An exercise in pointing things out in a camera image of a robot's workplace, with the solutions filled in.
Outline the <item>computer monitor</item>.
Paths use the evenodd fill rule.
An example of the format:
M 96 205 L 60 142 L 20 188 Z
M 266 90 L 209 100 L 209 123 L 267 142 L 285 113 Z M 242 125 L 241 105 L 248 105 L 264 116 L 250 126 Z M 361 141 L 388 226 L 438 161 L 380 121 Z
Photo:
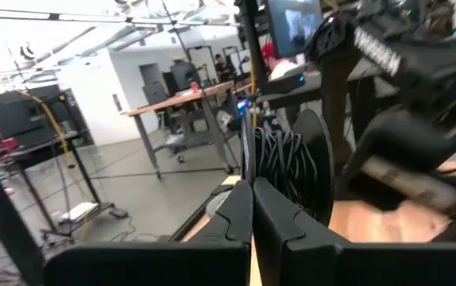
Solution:
M 275 53 L 291 57 L 304 46 L 323 22 L 321 0 L 264 0 Z

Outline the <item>black equipment cart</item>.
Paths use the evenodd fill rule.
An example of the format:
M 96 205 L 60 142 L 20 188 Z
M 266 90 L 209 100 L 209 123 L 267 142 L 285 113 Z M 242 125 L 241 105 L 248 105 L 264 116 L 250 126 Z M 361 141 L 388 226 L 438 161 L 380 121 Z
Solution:
M 16 172 L 23 179 L 43 214 L 47 224 L 47 227 L 41 230 L 43 238 L 50 234 L 71 237 L 74 231 L 104 211 L 116 215 L 115 205 L 100 199 L 75 146 L 75 141 L 84 139 L 87 134 L 88 130 L 77 123 L 68 94 L 57 85 L 0 94 L 0 136 L 2 143 L 8 145 L 7 169 Z M 64 167 L 67 170 L 78 169 L 86 184 L 89 195 L 83 202 L 99 204 L 96 210 L 79 222 L 59 224 L 59 219 L 54 220 L 28 173 L 29 168 L 61 157 L 64 159 Z M 64 196 L 66 211 L 79 204 L 72 205 L 69 194 Z

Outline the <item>long wooden table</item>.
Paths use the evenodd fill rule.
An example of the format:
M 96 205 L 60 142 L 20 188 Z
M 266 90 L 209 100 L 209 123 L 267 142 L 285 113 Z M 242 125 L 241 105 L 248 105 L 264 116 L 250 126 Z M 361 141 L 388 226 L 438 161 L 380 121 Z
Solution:
M 215 113 L 216 111 L 225 111 L 233 116 L 238 115 L 237 99 L 234 92 L 234 82 L 229 81 L 211 87 L 202 88 L 198 91 L 181 91 L 171 98 L 164 100 L 163 102 L 143 106 L 141 108 L 137 108 L 128 112 L 128 116 L 131 117 L 136 123 L 137 130 L 144 143 L 148 158 L 153 166 L 153 173 L 159 180 L 161 179 L 161 171 L 156 158 L 157 152 L 166 148 L 177 148 L 189 145 L 197 146 L 208 143 L 214 144 L 218 158 L 222 165 L 221 169 L 229 175 L 234 173 L 234 170 L 238 168 L 238 160 L 235 158 L 234 152 L 231 149 L 230 145 L 227 145 L 235 166 L 232 166 L 230 164 L 226 157 L 225 143 L 227 143 L 227 141 L 231 139 L 235 133 L 223 133 L 216 119 Z M 199 100 L 201 103 L 203 116 L 199 116 L 198 111 L 196 111 L 194 114 L 181 114 L 180 116 L 176 117 L 176 120 L 178 122 L 189 123 L 204 118 L 208 124 L 209 129 L 207 131 L 196 133 L 185 133 L 184 138 L 181 141 L 178 141 L 174 144 L 164 144 L 154 148 L 149 140 L 149 134 L 145 129 L 141 116 L 151 111 L 167 110 L 173 106 L 182 106 L 185 103 L 190 103 L 197 100 Z

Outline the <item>black computer box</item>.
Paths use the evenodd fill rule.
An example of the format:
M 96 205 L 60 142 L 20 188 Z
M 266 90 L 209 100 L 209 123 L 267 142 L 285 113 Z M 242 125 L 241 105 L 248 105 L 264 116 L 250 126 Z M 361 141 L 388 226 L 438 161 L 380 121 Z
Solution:
M 305 84 L 302 73 L 282 76 L 278 79 L 269 80 L 262 89 L 264 95 L 285 94 Z

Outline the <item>black cord spool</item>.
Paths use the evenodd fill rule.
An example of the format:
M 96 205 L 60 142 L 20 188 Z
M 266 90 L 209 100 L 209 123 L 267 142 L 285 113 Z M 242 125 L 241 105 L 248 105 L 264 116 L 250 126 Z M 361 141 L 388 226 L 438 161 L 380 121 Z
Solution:
M 334 205 L 334 166 L 323 117 L 302 110 L 296 129 L 254 126 L 248 110 L 241 115 L 242 177 L 250 185 L 266 179 L 292 203 L 324 226 Z

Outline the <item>person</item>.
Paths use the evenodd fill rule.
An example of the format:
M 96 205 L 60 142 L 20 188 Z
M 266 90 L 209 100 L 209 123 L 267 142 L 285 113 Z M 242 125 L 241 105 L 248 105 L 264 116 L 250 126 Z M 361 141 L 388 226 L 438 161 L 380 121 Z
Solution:
M 265 66 L 270 72 L 269 80 L 278 79 L 286 72 L 299 67 L 299 64 L 293 60 L 277 57 L 274 44 L 271 41 L 261 47 L 261 56 Z
M 214 56 L 215 71 L 217 72 L 219 82 L 224 83 L 232 79 L 232 67 L 225 61 L 220 54 Z

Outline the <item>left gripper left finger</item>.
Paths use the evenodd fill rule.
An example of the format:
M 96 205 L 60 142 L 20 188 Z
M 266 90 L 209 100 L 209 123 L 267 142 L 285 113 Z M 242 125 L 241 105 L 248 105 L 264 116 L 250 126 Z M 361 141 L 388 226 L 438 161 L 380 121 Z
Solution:
M 249 286 L 253 191 L 237 182 L 185 242 L 91 242 L 44 267 L 44 286 Z

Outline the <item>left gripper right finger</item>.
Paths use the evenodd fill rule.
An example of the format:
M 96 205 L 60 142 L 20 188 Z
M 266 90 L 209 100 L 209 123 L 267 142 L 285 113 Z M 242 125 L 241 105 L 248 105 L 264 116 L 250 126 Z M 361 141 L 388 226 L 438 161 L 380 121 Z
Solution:
M 263 286 L 456 286 L 456 242 L 353 243 L 265 178 L 253 197 Z

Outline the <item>black aluminium table frame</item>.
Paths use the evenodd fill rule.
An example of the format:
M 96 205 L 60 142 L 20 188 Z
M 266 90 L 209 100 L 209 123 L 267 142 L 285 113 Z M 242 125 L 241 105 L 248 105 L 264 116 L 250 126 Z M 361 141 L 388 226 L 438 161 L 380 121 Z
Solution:
M 167 241 L 181 242 L 192 237 L 198 229 L 201 229 L 203 225 L 209 221 L 210 217 L 207 214 L 207 205 L 220 194 L 231 191 L 232 188 L 232 185 L 217 186 L 185 222 L 167 238 Z

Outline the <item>white flat box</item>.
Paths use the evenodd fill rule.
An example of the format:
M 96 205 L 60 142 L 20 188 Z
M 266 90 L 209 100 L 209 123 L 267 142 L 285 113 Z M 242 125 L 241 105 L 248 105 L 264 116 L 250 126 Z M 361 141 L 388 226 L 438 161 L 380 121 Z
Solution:
M 58 223 L 61 224 L 66 222 L 79 222 L 92 211 L 96 210 L 98 207 L 98 203 L 82 202 L 77 206 L 73 207 L 71 210 L 63 213 L 59 217 Z

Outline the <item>black equipment case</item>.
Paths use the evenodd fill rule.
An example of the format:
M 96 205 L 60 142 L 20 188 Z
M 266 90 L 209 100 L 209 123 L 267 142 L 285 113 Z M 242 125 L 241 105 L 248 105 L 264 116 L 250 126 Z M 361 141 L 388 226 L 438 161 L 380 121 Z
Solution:
M 177 90 L 185 91 L 191 87 L 191 83 L 201 84 L 201 79 L 193 63 L 183 60 L 175 60 L 170 67 L 174 80 L 176 81 Z

